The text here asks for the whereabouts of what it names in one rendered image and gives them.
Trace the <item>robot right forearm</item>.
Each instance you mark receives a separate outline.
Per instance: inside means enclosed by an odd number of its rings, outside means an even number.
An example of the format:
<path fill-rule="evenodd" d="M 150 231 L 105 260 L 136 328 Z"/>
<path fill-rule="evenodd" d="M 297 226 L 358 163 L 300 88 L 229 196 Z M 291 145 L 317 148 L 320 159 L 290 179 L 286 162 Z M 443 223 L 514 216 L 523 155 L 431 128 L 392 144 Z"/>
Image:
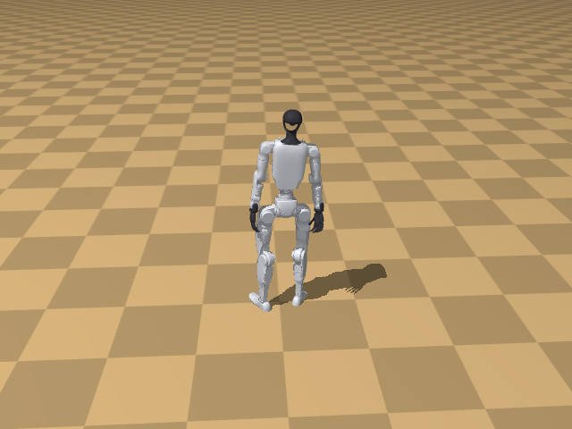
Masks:
<path fill-rule="evenodd" d="M 313 184 L 312 186 L 312 191 L 313 191 L 313 202 L 314 202 L 314 207 L 317 210 L 320 210 L 320 204 L 324 203 L 323 202 L 323 197 L 322 197 L 322 178 L 321 178 L 321 174 L 320 174 L 320 183 L 317 184 Z"/>

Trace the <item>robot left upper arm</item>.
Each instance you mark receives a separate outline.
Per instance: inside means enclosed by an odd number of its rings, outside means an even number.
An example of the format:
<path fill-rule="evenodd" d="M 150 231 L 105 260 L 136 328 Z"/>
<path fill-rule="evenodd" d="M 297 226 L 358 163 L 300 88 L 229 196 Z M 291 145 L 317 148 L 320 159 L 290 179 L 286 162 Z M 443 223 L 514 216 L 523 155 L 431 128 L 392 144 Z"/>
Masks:
<path fill-rule="evenodd" d="M 274 141 L 264 141 L 259 148 L 257 159 L 257 181 L 263 182 L 267 179 L 266 168 L 269 156 L 273 152 Z"/>

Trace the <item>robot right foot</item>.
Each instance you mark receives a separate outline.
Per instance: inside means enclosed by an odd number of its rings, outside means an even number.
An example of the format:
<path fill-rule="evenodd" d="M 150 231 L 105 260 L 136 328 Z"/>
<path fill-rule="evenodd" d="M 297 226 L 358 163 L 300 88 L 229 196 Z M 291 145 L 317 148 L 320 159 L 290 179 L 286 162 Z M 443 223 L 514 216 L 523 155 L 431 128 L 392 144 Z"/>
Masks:
<path fill-rule="evenodd" d="M 301 304 L 301 302 L 303 301 L 303 299 L 305 299 L 305 297 L 307 296 L 307 292 L 305 290 L 302 290 L 302 296 L 300 297 L 299 294 L 298 296 L 294 296 L 293 300 L 292 300 L 292 305 L 297 307 Z"/>

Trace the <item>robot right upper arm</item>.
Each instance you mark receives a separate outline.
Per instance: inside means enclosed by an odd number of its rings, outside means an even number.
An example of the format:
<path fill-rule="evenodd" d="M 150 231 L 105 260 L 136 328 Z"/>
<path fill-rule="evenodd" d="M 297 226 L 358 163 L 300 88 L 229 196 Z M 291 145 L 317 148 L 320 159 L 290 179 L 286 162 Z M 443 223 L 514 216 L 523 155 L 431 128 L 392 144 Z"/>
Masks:
<path fill-rule="evenodd" d="M 308 175 L 309 182 L 311 184 L 320 183 L 321 160 L 318 146 L 307 143 L 307 154 L 310 157 L 309 163 L 311 170 L 311 173 Z"/>

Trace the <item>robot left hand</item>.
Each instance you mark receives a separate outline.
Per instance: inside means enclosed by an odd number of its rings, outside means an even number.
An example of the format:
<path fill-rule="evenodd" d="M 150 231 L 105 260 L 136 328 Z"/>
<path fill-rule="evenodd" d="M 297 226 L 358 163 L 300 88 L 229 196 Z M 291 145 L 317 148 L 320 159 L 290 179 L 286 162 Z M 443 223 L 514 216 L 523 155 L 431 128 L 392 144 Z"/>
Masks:
<path fill-rule="evenodd" d="M 256 228 L 255 222 L 256 222 L 256 213 L 258 212 L 258 204 L 253 204 L 252 209 L 249 209 L 250 211 L 250 221 L 251 221 L 251 227 L 254 231 L 259 231 Z"/>

